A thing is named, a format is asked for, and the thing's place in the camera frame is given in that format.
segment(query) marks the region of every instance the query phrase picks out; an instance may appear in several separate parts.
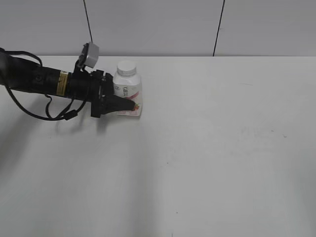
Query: white bottle cap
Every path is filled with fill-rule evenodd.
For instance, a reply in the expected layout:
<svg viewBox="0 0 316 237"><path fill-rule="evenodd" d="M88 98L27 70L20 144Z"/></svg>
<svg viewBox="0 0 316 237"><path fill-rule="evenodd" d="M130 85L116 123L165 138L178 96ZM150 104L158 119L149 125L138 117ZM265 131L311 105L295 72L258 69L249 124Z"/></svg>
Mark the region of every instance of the white bottle cap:
<svg viewBox="0 0 316 237"><path fill-rule="evenodd" d="M118 63L118 74L122 77L132 77L136 74L136 63L133 61L120 61Z"/></svg>

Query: black cable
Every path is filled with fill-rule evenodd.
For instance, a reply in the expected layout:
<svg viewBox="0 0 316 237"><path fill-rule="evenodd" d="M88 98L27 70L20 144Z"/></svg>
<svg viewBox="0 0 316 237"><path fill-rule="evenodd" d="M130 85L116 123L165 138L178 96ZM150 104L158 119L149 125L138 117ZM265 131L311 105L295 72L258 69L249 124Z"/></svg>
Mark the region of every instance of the black cable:
<svg viewBox="0 0 316 237"><path fill-rule="evenodd" d="M11 99L15 102L15 104L23 111L25 112L26 114L34 117L34 118L37 118L37 119L41 119L41 120L45 120L45 121L58 121L58 120L63 120L64 118L46 118L46 117L42 117L42 116L39 116L39 115L36 115L36 114L33 114L31 113L30 111L28 111L27 109L25 109L21 104L20 102L16 99L16 97L14 96L14 94L12 93L7 81L6 81L6 78L3 76L2 72L0 72L0 76L2 78L2 81L3 81L3 84L4 84L4 87L5 89L7 90L7 92L9 93Z"/></svg>
<svg viewBox="0 0 316 237"><path fill-rule="evenodd" d="M83 0L83 4L84 4L85 16L86 16L87 22L88 22L88 28L89 28L89 32L90 32L91 42L93 43L92 34L91 34L91 28L90 28L90 22L89 22L89 17L88 17L88 12L87 12L87 6L85 5L85 0Z"/></svg>
<svg viewBox="0 0 316 237"><path fill-rule="evenodd" d="M31 58L34 58L36 60L38 60L40 66L42 67L43 66L43 63L41 61L41 59L39 57L37 57L36 55L32 54L32 53L29 53L29 52L26 52L26 51L4 51L6 54L9 54L9 55L26 55L26 56L29 56Z"/></svg>
<svg viewBox="0 0 316 237"><path fill-rule="evenodd" d="M45 97L47 97L49 99L49 102L47 103L46 107L45 107L45 113L46 113L46 116L49 117L49 118L53 118L50 113L49 113L49 105L51 103L51 101L53 100L49 95L45 94L44 95Z"/></svg>
<svg viewBox="0 0 316 237"><path fill-rule="evenodd" d="M32 53L29 53L29 52L25 52L25 51L5 51L5 53L9 54L9 55L26 55L26 56L30 56L32 58L35 58L39 61L40 63L40 66L42 67L42 61L39 57L37 57L36 55L32 54ZM88 99L88 94L89 94L89 91L90 89L88 88L87 89L87 95L86 95L86 98L85 100L82 102L82 104L80 105L80 107L77 109L77 110L72 110L70 112L68 112L68 110L70 109L74 99L71 100L71 103L65 108L63 109L62 112L59 113L59 115L55 118L52 118L52 116L50 115L49 113L49 105L52 101L52 98L45 94L45 96L47 98L49 98L49 102L47 103L46 105L46 108L45 108L45 113L47 115L47 118L46 117L43 117L43 116L39 116L39 115L36 115L36 114L33 114L32 112L28 111L27 109L25 109L21 104L20 102L17 100L17 98L15 97L15 95L13 94L11 88L9 87L9 84L8 82L6 81L6 78L5 76L3 75L3 73L0 71L0 77L2 78L2 81L3 81L3 85L5 87L5 89L7 90L8 94L10 95L11 99L15 102L15 104L23 111L25 112L26 114L36 118L36 119L41 119L41 120L45 120L45 121L59 121L59 120L69 120L75 116L78 115L78 113L83 109L83 107L85 106L86 102L87 102L87 99Z"/></svg>

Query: yellow label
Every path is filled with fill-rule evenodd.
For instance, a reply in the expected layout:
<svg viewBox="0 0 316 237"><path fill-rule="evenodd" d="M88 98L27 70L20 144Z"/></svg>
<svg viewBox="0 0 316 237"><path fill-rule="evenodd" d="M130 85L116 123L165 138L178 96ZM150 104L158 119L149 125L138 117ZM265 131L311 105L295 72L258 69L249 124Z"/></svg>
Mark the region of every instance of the yellow label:
<svg viewBox="0 0 316 237"><path fill-rule="evenodd" d="M66 85L67 85L68 73L64 71L60 71L58 84L57 84L57 91L56 95L64 96Z"/></svg>

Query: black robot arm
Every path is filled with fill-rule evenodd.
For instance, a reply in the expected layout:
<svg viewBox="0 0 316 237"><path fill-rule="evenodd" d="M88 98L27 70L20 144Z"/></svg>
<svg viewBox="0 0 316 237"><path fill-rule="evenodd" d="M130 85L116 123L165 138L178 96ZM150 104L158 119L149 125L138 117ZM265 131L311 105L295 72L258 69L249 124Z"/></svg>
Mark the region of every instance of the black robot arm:
<svg viewBox="0 0 316 237"><path fill-rule="evenodd" d="M9 95L20 109L33 117L43 120L69 120L78 115L78 112L86 102L91 103L91 116L96 118L114 111L133 110L135 107L133 101L114 95L113 77L111 74L100 70L88 73L84 69L84 60L82 58L87 59L87 48L89 45L86 44L84 46L86 46L86 52L83 49L82 55L75 64L73 73L43 67L41 60L28 52L0 49L0 84L5 86ZM34 57L39 61L39 64L11 56L18 54ZM93 62L93 58L88 59L90 65L94 66L96 61ZM52 95L70 98L72 101L81 100L82 105L77 110L69 111L70 104L55 118L49 115L47 106L47 117L41 117L27 111L17 101L11 90L44 94L48 98L51 98L50 95Z"/></svg>

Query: table surface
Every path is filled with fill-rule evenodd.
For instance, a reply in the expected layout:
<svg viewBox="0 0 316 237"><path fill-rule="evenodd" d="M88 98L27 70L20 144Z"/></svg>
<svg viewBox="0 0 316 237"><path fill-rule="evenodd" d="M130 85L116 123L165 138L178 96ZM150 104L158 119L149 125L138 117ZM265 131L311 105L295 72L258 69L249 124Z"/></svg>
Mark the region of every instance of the table surface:
<svg viewBox="0 0 316 237"><path fill-rule="evenodd" d="M0 88L1 236L316 236L315 57L128 59L140 118L41 121ZM43 95L16 95L43 114Z"/></svg>

